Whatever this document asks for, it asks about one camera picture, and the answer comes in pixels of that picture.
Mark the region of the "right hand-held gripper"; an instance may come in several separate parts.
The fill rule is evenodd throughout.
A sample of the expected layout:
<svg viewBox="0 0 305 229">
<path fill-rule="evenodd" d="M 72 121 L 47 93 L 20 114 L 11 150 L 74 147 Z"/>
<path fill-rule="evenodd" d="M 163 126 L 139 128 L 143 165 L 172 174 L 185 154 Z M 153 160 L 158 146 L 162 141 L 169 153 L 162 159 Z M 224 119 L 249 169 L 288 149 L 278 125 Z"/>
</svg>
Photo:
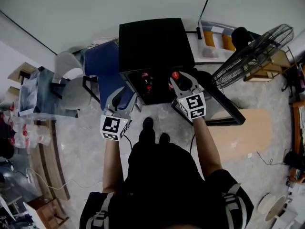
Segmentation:
<svg viewBox="0 0 305 229">
<path fill-rule="evenodd" d="M 193 120 L 206 115 L 206 103 L 203 92 L 198 89 L 197 80 L 188 73 L 180 72 L 181 75 L 192 82 L 188 91 L 182 91 L 175 80 L 170 77 L 170 83 L 178 97 L 178 106 L 181 113 L 188 119 Z"/>
</svg>

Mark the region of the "cola bottle with red cap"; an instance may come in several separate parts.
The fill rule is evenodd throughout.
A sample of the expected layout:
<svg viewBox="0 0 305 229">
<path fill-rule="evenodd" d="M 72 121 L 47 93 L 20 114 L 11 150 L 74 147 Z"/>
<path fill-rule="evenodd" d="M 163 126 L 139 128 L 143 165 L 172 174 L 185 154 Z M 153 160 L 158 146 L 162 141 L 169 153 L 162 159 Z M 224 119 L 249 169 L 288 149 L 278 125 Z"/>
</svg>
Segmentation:
<svg viewBox="0 0 305 229">
<path fill-rule="evenodd" d="M 179 72 L 173 72 L 170 77 L 170 80 L 171 79 L 177 84 L 177 86 L 179 87 L 179 89 L 181 91 L 188 90 L 188 79 L 186 77 L 184 77 L 183 75 L 181 75 Z M 171 81 L 169 81 L 168 84 L 169 84 L 171 91 L 174 91 L 174 87 L 173 87 L 173 84 L 171 83 Z"/>
</svg>

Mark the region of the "black mini fridge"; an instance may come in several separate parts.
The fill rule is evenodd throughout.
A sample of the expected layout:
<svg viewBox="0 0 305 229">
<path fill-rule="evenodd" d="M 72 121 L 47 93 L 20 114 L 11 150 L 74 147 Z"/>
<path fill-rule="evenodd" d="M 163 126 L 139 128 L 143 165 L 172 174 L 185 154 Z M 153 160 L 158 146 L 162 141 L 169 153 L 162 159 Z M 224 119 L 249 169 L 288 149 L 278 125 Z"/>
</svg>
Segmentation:
<svg viewBox="0 0 305 229">
<path fill-rule="evenodd" d="M 169 87 L 173 72 L 195 66 L 193 53 L 180 18 L 153 19 L 119 26 L 119 72 L 144 105 L 170 103 L 176 97 Z M 146 93 L 142 72 L 152 77 Z"/>
</svg>

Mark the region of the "person's right forearm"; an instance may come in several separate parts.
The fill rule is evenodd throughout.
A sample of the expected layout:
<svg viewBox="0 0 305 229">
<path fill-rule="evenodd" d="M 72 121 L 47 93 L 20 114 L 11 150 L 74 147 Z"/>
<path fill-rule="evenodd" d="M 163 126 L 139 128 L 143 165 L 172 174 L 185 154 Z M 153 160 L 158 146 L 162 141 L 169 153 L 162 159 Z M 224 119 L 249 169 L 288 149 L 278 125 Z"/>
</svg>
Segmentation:
<svg viewBox="0 0 305 229">
<path fill-rule="evenodd" d="M 207 179 L 214 171 L 223 169 L 220 155 L 204 119 L 194 119 L 193 127 L 199 163 L 203 177 Z"/>
</svg>

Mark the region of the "clear plastic storage box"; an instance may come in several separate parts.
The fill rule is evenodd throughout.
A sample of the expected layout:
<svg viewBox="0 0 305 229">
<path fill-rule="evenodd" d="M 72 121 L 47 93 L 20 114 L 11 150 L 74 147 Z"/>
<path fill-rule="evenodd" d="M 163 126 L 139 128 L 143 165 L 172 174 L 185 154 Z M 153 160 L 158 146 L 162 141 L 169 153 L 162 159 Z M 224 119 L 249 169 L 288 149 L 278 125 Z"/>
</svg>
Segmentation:
<svg viewBox="0 0 305 229">
<path fill-rule="evenodd" d="M 199 20 L 197 26 L 198 50 L 202 59 L 225 62 L 236 51 L 232 42 L 234 26 Z"/>
</svg>

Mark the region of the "blue chair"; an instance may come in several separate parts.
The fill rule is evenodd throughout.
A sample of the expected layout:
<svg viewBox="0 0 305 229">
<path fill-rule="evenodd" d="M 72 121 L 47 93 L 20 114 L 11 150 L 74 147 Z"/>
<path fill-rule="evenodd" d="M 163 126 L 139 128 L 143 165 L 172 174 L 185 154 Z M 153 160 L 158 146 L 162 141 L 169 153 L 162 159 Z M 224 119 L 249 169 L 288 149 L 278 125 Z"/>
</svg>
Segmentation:
<svg viewBox="0 0 305 229">
<path fill-rule="evenodd" d="M 88 49 L 84 53 L 83 70 L 85 76 L 97 77 L 100 106 L 106 107 L 107 98 L 123 87 L 119 109 L 125 109 L 134 91 L 119 73 L 119 46 L 115 42 L 106 42 Z"/>
</svg>

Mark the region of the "black standing fan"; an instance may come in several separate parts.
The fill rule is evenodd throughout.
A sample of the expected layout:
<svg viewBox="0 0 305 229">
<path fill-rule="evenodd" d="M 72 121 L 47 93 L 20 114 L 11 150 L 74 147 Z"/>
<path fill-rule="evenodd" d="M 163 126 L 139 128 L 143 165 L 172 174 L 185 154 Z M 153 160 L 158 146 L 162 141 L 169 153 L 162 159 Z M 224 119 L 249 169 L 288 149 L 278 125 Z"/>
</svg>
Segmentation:
<svg viewBox="0 0 305 229">
<path fill-rule="evenodd" d="M 294 38 L 294 29 L 280 24 L 263 35 L 254 36 L 244 27 L 232 32 L 235 52 L 218 68 L 211 82 L 218 89 L 226 88 L 247 74 L 262 68 L 263 64 Z"/>
</svg>

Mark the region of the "light wooden table top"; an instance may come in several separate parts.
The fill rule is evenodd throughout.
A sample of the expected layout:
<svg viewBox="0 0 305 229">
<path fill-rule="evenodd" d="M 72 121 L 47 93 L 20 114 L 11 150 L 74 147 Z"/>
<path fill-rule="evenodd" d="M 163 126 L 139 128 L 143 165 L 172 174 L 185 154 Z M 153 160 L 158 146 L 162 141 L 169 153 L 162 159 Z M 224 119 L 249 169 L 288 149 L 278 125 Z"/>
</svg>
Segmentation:
<svg viewBox="0 0 305 229">
<path fill-rule="evenodd" d="M 264 151 L 272 141 L 272 120 L 264 109 L 241 109 L 242 125 L 210 126 L 222 162 Z"/>
</svg>

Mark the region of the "wooden shelf rack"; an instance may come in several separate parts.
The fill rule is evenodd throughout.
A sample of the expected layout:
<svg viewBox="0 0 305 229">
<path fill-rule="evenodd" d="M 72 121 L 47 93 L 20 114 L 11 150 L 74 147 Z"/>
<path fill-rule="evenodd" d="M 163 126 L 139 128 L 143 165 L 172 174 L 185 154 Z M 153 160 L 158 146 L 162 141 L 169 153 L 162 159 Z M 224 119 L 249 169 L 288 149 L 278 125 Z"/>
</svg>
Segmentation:
<svg viewBox="0 0 305 229">
<path fill-rule="evenodd" d="M 258 69 L 244 77 L 244 82 L 269 82 L 296 65 L 290 48 L 279 50 Z"/>
</svg>

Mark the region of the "person's black clothed body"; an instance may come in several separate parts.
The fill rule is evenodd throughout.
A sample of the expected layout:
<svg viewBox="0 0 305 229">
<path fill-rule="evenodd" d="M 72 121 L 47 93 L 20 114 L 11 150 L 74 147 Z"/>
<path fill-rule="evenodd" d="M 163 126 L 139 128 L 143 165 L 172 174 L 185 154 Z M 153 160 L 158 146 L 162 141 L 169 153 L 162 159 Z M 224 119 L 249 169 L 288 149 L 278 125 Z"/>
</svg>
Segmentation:
<svg viewBox="0 0 305 229">
<path fill-rule="evenodd" d="M 204 179 L 200 163 L 142 129 L 116 192 L 91 192 L 79 229 L 245 229 L 254 206 L 225 170 Z"/>
</svg>

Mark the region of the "pack of clear plastic bottles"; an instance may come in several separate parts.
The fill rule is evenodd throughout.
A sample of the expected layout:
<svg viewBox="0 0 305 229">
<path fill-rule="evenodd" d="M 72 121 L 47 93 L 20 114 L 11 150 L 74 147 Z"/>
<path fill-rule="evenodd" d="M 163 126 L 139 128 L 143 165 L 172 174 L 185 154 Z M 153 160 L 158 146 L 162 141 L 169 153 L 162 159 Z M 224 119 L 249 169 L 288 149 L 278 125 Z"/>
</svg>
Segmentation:
<svg viewBox="0 0 305 229">
<path fill-rule="evenodd" d="M 0 137 L 16 148 L 35 148 L 38 144 L 47 146 L 51 141 L 48 127 L 19 116 L 17 102 L 7 110 L 0 109 Z"/>
</svg>

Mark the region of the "orange wooden bench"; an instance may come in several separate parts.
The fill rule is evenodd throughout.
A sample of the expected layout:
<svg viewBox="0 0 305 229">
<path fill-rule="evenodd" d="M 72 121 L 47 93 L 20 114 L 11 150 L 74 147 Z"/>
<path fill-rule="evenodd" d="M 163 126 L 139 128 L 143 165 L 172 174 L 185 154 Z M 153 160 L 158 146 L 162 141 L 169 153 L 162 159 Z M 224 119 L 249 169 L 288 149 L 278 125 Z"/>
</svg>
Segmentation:
<svg viewBox="0 0 305 229">
<path fill-rule="evenodd" d="M 299 107 L 305 107 L 305 101 L 295 102 L 293 107 L 293 121 L 294 121 L 294 152 L 300 153 L 301 146 L 301 127 L 300 127 L 300 114 Z"/>
</svg>

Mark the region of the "black bag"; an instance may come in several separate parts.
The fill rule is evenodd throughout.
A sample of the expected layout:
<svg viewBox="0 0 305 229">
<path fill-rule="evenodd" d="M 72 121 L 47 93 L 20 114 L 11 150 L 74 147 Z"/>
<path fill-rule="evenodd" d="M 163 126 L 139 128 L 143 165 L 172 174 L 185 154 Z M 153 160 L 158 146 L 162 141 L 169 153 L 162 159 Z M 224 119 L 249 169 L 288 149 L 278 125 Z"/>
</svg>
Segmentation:
<svg viewBox="0 0 305 229">
<path fill-rule="evenodd" d="M 14 155 L 14 147 L 8 139 L 0 138 L 0 157 L 11 159 Z"/>
</svg>

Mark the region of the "brown wooden stool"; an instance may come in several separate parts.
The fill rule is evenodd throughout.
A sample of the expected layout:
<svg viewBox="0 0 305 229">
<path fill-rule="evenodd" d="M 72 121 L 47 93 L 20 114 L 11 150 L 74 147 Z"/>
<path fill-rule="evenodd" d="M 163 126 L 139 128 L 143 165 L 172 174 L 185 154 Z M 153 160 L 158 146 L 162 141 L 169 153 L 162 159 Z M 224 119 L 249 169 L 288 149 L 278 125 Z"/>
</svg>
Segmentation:
<svg viewBox="0 0 305 229">
<path fill-rule="evenodd" d="M 40 196 L 23 204 L 39 229 L 60 229 L 69 220 L 57 198 L 49 200 Z"/>
</svg>

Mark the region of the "light wooden wall shelf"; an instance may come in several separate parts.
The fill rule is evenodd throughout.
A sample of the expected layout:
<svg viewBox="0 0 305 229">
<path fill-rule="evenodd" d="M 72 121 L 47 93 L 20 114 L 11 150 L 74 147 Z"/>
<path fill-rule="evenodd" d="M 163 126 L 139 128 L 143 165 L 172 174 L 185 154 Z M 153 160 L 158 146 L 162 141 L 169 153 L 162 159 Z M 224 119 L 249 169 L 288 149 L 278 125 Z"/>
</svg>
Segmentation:
<svg viewBox="0 0 305 229">
<path fill-rule="evenodd" d="M 34 71 L 36 71 L 38 68 L 36 68 L 35 66 L 24 62 L 23 64 L 21 64 L 16 70 L 14 70 L 9 76 L 8 79 L 21 83 L 21 76 L 20 76 L 20 72 L 23 71 L 25 73 L 31 74 Z"/>
</svg>

